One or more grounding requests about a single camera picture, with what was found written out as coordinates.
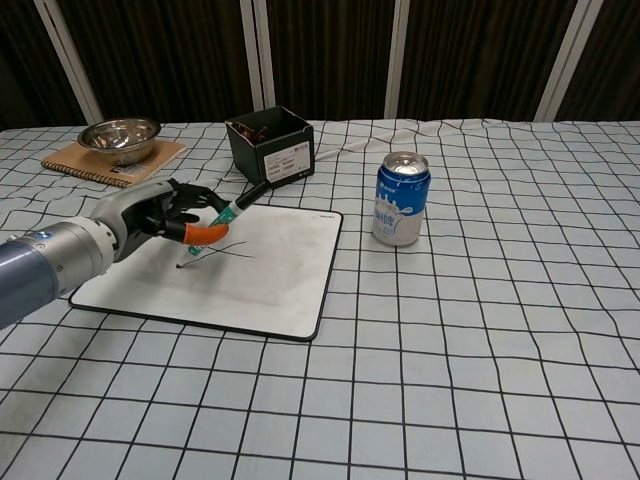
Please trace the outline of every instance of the black box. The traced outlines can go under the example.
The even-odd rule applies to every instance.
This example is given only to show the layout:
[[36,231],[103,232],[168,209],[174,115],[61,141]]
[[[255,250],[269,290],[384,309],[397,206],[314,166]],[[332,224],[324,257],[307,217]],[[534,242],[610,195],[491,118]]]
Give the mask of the black box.
[[[283,107],[273,107],[227,122],[233,163],[254,185],[263,180],[274,188],[313,175],[313,127]],[[240,124],[259,131],[266,140],[254,145],[235,128]]]

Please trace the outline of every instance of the robotic arm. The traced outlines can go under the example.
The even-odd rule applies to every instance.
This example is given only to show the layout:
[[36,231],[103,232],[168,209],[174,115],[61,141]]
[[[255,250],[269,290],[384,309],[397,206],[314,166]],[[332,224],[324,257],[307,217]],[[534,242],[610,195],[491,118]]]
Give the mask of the robotic arm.
[[210,245],[228,225],[197,227],[192,208],[229,202],[173,179],[148,180],[104,197],[89,218],[74,217],[0,245],[0,329],[121,262],[150,238]]

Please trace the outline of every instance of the blue and white can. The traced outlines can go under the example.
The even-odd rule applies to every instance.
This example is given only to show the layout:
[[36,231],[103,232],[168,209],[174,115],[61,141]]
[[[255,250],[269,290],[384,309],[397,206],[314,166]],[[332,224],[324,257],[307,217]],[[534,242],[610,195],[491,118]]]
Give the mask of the blue and white can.
[[378,169],[373,235],[388,245],[409,245],[420,236],[427,192],[429,162],[413,152],[394,152]]

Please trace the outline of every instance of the silver arm segment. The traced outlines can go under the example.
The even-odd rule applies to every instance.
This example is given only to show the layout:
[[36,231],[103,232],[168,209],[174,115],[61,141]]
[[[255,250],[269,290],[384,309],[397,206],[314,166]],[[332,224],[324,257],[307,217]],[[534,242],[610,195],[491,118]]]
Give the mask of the silver arm segment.
[[104,273],[116,244],[104,223],[75,217],[0,245],[0,328]]

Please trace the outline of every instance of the can lid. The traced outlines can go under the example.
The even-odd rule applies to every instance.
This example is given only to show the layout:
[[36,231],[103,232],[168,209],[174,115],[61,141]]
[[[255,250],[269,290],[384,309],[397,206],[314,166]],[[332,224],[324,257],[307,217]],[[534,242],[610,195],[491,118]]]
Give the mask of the can lid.
[[388,170],[403,175],[420,175],[429,171],[427,159],[415,152],[392,152],[384,157],[382,164]]

